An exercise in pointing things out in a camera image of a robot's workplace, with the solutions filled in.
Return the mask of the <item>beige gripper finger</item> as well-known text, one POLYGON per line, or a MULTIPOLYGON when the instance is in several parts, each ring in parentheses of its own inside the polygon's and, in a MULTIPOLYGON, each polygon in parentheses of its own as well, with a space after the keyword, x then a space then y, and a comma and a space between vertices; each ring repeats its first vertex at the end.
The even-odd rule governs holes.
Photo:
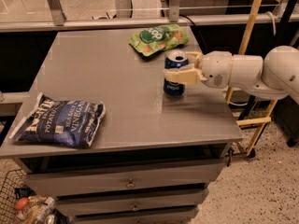
POLYGON ((200 51, 187 51, 189 57, 193 57, 194 66, 199 67, 204 54, 200 51))
POLYGON ((164 78, 169 82, 183 85, 195 85, 201 81, 207 81, 202 70, 195 67, 189 69, 185 69, 184 67, 179 69, 165 69, 164 78))

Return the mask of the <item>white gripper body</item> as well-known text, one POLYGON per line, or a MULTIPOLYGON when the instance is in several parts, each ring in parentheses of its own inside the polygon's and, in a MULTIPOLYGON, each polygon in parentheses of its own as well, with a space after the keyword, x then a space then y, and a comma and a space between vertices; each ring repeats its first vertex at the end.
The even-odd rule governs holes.
POLYGON ((228 85, 228 77, 233 55, 228 51, 212 51, 204 55, 200 68, 209 88, 223 89, 228 85))

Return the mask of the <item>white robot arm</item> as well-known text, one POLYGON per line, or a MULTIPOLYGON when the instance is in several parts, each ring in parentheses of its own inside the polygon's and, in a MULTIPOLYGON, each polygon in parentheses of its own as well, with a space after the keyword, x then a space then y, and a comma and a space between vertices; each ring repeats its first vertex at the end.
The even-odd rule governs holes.
POLYGON ((265 58, 254 55, 233 55, 228 51, 184 53, 194 57, 182 68, 164 70, 167 81, 195 85, 202 82, 209 88, 238 88, 266 100, 286 96, 299 104, 299 50, 289 46, 271 49, 265 58))

